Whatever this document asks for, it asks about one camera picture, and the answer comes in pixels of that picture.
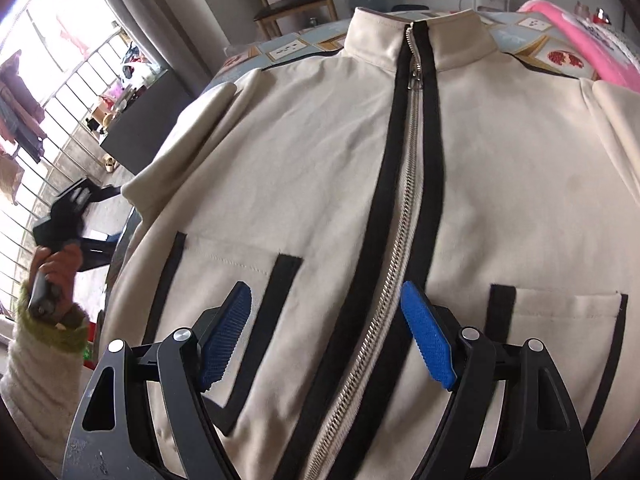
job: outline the blue gripper pad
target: blue gripper pad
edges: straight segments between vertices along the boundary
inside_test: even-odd
[[[199,386],[201,391],[207,391],[213,383],[222,379],[226,366],[229,364],[242,329],[251,314],[251,289],[245,283],[239,282],[235,294],[228,298],[229,304],[224,304],[222,318],[202,345],[201,373]]]
[[[447,390],[456,383],[451,346],[429,307],[425,296],[412,282],[404,282],[400,292],[400,307],[418,344],[431,377],[440,381]]]

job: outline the chair seat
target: chair seat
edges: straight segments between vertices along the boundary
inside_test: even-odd
[[[323,0],[280,0],[279,2],[275,2],[274,4],[260,9],[254,17],[254,22],[270,18],[271,16],[275,16],[281,12],[286,12],[287,10],[297,9],[298,7],[322,1]]]

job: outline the metal zipper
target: metal zipper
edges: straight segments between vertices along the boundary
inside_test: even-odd
[[[411,249],[409,234],[415,201],[415,171],[417,163],[418,128],[420,126],[420,124],[418,124],[418,106],[420,104],[420,94],[422,91],[422,64],[420,62],[420,53],[415,43],[413,23],[406,29],[405,36],[413,55],[410,64],[408,84],[410,91],[408,131],[406,134],[408,151],[405,170],[402,174],[404,195],[402,196],[398,231],[393,244],[391,260],[386,270],[382,292],[380,293],[373,318],[369,323],[367,333],[358,350],[353,367],[351,367],[351,371],[344,381],[340,394],[338,394],[337,400],[334,403],[334,409],[322,430],[322,436],[311,453],[311,459],[308,462],[304,480],[316,480],[327,459],[332,443],[353,402],[358,387],[362,382],[362,377],[371,360],[371,356],[376,349],[376,345],[380,339],[380,333],[393,306],[392,302],[401,285],[402,262]]]

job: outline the patch pocket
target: patch pocket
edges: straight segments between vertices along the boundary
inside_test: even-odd
[[[176,235],[149,315],[151,341],[193,326],[204,310],[223,303],[236,282],[251,289],[251,314],[222,380],[203,396],[212,423],[225,435],[244,407],[301,264],[295,256],[238,242]]]
[[[571,296],[492,285],[485,335],[522,345],[542,341],[560,372],[588,444],[616,375],[625,333],[626,294]]]

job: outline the jacket collar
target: jacket collar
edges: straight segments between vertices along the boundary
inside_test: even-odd
[[[498,47],[480,17],[472,10],[427,19],[436,69],[467,65]],[[410,20],[357,8],[344,41],[344,54],[396,71],[396,60]]]

